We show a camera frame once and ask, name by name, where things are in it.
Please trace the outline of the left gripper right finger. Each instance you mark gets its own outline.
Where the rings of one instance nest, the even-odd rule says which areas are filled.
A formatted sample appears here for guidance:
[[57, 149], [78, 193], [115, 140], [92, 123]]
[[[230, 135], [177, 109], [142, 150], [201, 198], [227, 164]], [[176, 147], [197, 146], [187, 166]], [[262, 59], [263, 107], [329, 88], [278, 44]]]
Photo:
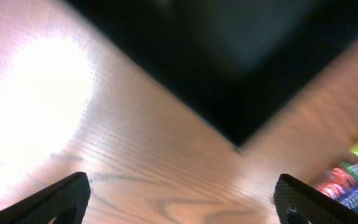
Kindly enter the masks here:
[[281, 224], [353, 224], [358, 213], [294, 178], [281, 174], [273, 200]]

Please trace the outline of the black gift box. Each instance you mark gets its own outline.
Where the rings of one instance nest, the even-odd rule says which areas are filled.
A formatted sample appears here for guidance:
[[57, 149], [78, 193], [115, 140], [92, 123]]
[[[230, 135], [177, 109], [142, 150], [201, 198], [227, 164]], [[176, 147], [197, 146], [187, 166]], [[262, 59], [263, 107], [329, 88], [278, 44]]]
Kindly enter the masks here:
[[68, 3], [236, 146], [358, 38], [358, 0]]

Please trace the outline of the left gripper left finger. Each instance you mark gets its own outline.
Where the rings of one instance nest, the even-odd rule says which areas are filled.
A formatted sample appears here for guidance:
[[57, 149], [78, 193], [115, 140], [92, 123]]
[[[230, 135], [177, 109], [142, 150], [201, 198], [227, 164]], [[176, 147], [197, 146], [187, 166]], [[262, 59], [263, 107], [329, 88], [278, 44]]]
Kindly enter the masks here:
[[81, 224], [90, 199], [84, 172], [75, 172], [0, 211], [0, 224]]

